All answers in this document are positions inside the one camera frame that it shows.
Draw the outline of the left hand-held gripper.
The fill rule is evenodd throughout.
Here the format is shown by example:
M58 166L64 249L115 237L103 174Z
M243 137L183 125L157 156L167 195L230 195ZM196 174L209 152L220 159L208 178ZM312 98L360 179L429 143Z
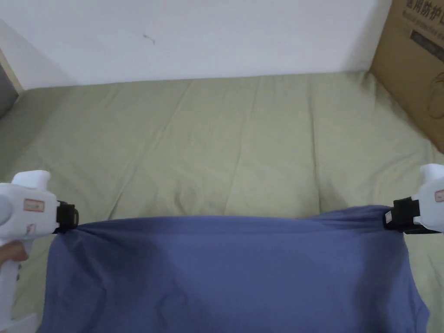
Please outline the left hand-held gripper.
M65 233L79 225L75 205L59 201L47 189L51 174L44 170L17 173L12 182L0 185L0 244L19 241L30 254L33 240ZM34 333L36 316L11 317L19 263L6 261L0 271L0 330L3 333Z

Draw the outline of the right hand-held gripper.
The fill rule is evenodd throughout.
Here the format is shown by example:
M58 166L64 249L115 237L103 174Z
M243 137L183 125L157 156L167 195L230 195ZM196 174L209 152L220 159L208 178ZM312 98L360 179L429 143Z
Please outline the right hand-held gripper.
M418 193L412 198L395 200L385 214L383 227L386 230L421 234L424 227L431 232L444 232L444 166L426 164L420 172L423 184Z

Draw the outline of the person's left hand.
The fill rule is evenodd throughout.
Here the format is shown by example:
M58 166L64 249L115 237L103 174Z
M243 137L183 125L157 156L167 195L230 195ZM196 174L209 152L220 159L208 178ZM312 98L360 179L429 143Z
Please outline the person's left hand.
M8 261L22 262L29 258L22 241L8 242L0 247L0 270Z

